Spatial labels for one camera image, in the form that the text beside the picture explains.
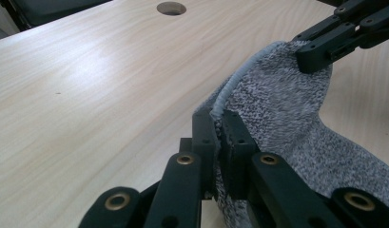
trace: light wood surface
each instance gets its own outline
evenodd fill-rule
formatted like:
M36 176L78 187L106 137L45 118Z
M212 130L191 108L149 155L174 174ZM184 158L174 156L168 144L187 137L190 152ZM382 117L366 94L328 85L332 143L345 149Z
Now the light wood surface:
M191 114L249 56L334 8L114 0L0 41L0 227L77 227L100 194L163 174ZM389 42L335 64L323 121L389 164ZM213 201L203 227L223 227Z

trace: brass screw insert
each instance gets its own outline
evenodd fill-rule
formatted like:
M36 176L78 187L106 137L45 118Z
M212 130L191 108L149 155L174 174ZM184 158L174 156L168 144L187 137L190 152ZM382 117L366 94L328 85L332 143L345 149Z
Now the brass screw insert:
M109 211L118 211L129 204L130 196L127 193L116 193L107 198L105 207Z
M262 155L260 161L266 164L277 164L279 159L273 155Z
M344 195L345 201L362 211L375 210L375 203L359 193L348 192Z
M177 158L177 163L179 164L191 164L194 162L194 158L189 155L182 155Z

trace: table hole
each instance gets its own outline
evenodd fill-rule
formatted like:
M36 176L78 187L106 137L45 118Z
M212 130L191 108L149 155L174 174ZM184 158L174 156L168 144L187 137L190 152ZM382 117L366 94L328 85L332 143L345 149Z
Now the table hole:
M182 15L187 11L183 4L177 2L164 2L158 5L157 10L167 16Z

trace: gray textile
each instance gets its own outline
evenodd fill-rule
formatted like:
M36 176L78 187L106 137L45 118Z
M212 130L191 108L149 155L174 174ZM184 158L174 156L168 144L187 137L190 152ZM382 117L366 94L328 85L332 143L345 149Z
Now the gray textile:
M300 73L294 53L304 44L279 42L262 50L200 108L213 106L216 121L218 108L239 112L259 148L283 156L316 192L329 197L336 188L356 187L389 206L389 166L321 122L331 67ZM244 201L221 197L218 203L228 227L250 227Z

